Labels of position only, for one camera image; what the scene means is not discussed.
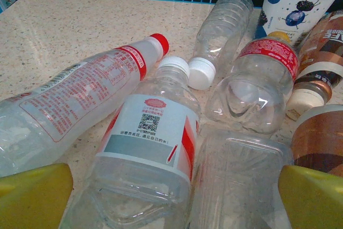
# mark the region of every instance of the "yellow bottle cap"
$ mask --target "yellow bottle cap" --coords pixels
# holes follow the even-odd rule
[[[280,40],[284,40],[287,43],[290,43],[290,39],[289,39],[287,33],[285,33],[285,32],[279,32],[279,31],[271,32],[270,34],[268,34],[268,36],[279,38]]]

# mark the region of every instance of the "nutrition facts label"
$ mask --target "nutrition facts label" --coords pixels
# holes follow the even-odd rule
[[[82,62],[68,76],[61,76],[65,71],[37,90],[12,98],[54,142],[60,141],[86,114],[111,98],[129,79],[140,80],[138,63],[127,49],[114,49],[92,61]]]

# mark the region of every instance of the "speckled countertop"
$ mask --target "speckled countertop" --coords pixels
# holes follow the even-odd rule
[[[0,99],[33,89],[88,56],[153,33],[167,37],[168,55],[188,60],[211,8],[154,0],[19,0],[0,14]],[[238,50],[251,40],[258,15],[255,10]],[[210,90],[194,91],[202,108]],[[340,103],[343,90],[335,91],[330,102]],[[73,193],[81,188],[110,119],[80,135],[59,159],[72,170]],[[272,139],[289,144],[293,131],[294,122],[285,119]]]

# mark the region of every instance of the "white bottle cap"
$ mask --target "white bottle cap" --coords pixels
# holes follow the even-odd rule
[[[325,101],[317,92],[298,88],[293,91],[287,102],[286,114],[289,118],[296,121],[307,110],[323,105],[325,105]]]
[[[168,56],[165,57],[161,63],[159,64],[159,68],[161,67],[176,67],[182,70],[186,75],[187,78],[189,79],[189,66],[188,63],[182,59],[181,57],[178,56]]]
[[[215,76],[214,65],[202,57],[193,58],[188,65],[190,70],[188,85],[196,90],[209,88]]]

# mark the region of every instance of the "bottle cap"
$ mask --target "bottle cap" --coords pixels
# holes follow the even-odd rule
[[[209,88],[215,76],[214,65],[202,57],[193,58],[188,65],[190,70],[188,85],[196,90]]]
[[[154,34],[150,35],[150,37],[153,37],[160,42],[160,44],[163,48],[163,56],[166,55],[168,53],[168,50],[169,50],[169,43],[168,43],[167,38],[164,37],[160,33],[154,33]]]
[[[182,59],[181,57],[178,56],[168,56],[165,57],[161,63],[159,64],[159,68],[161,67],[176,67],[182,70],[186,75],[187,78],[189,78],[189,67],[188,63]]]
[[[307,110],[323,105],[325,105],[325,101],[317,92],[298,88],[293,91],[287,102],[286,114],[292,120],[297,121]]]
[[[279,32],[279,31],[271,32],[270,34],[268,34],[268,37],[275,37],[280,40],[284,40],[287,43],[290,43],[289,36],[285,32]]]

